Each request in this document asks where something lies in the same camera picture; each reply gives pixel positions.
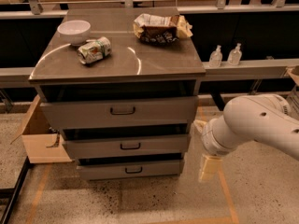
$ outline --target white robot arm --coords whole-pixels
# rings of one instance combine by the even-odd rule
[[[290,113],[288,102],[279,95],[236,97],[221,117],[204,126],[204,148],[209,155],[221,157],[255,140],[299,160],[299,121]]]

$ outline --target cabinet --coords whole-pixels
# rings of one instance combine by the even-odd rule
[[[178,11],[70,10],[64,20],[88,21],[94,38],[110,40],[111,55],[83,65],[77,48],[55,34],[29,78],[83,179],[182,172],[205,69],[190,39],[166,47],[140,43],[133,20],[141,13]]]

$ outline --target concrete floor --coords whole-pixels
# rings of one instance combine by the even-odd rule
[[[198,108],[198,119],[221,112]],[[11,188],[26,153],[21,139],[10,144],[23,114],[0,114],[0,188]],[[84,181],[76,164],[36,164],[26,176],[11,224],[46,223],[299,223],[299,161],[255,142],[227,156],[218,174],[198,183],[199,133],[181,176]],[[0,215],[6,200],[0,200]]]

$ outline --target drawer handle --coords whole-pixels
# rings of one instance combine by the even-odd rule
[[[133,107],[131,111],[126,111],[126,112],[115,112],[113,111],[113,108],[110,108],[110,114],[112,116],[123,116],[123,115],[133,115],[136,112],[136,108]]]
[[[128,175],[140,174],[140,173],[142,173],[142,170],[143,170],[142,167],[140,167],[139,170],[133,170],[133,171],[128,170],[128,168],[125,168],[125,173],[128,174]]]
[[[122,150],[132,150],[132,149],[140,149],[141,143],[138,143],[136,147],[126,147],[123,144],[121,144],[121,149]]]

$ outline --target can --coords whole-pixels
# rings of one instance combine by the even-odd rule
[[[92,42],[86,43],[77,50],[81,63],[94,63],[102,60],[111,53],[111,43],[106,37],[101,37]]]

